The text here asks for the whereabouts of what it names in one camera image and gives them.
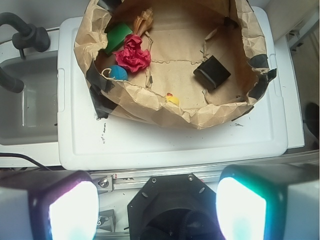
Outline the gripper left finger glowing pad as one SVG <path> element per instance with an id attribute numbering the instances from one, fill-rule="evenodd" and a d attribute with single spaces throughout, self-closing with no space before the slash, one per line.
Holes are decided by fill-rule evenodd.
<path id="1" fill-rule="evenodd" d="M 92 240 L 99 216 L 98 190 L 78 171 L 36 171 L 27 181 L 35 240 Z"/>

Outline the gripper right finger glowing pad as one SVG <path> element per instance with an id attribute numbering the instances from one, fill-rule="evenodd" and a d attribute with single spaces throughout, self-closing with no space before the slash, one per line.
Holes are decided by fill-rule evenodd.
<path id="1" fill-rule="evenodd" d="M 282 240 L 287 176 L 284 164 L 234 164 L 224 168 L 215 208 L 227 240 Z"/>

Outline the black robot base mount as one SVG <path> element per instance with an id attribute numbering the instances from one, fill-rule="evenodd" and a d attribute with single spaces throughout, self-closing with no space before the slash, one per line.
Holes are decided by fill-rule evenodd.
<path id="1" fill-rule="evenodd" d="M 146 183 L 127 205 L 132 240 L 223 240 L 216 193 L 195 178 Z"/>

